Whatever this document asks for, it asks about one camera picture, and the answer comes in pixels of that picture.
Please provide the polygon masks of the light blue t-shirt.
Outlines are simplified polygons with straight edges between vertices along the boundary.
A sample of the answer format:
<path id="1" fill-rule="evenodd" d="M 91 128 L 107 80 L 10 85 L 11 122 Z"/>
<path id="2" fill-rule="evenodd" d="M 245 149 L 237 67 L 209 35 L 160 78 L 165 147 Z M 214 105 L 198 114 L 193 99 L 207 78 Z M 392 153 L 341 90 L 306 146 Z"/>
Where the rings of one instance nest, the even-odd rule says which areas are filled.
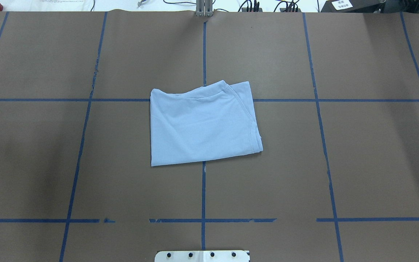
<path id="1" fill-rule="evenodd" d="M 263 151 L 249 82 L 218 81 L 182 94 L 150 93 L 151 166 Z"/>

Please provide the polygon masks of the black box with label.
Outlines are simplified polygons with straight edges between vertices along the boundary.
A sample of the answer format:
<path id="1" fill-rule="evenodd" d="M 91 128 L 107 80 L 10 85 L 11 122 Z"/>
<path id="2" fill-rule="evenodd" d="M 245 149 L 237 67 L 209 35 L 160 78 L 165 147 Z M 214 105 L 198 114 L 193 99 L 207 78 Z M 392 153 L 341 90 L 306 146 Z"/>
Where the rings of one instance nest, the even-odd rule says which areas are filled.
<path id="1" fill-rule="evenodd" d="M 382 13 L 385 0 L 328 0 L 321 13 Z"/>

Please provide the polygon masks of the white pillar with base plate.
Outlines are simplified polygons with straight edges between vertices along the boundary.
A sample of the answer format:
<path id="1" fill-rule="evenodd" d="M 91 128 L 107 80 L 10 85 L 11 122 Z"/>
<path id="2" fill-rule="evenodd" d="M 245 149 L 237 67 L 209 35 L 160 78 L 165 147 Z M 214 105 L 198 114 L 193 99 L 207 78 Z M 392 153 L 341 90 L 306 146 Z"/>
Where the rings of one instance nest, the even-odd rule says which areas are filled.
<path id="1" fill-rule="evenodd" d="M 250 262 L 249 251 L 245 250 L 190 250 L 160 251 L 155 262 Z"/>

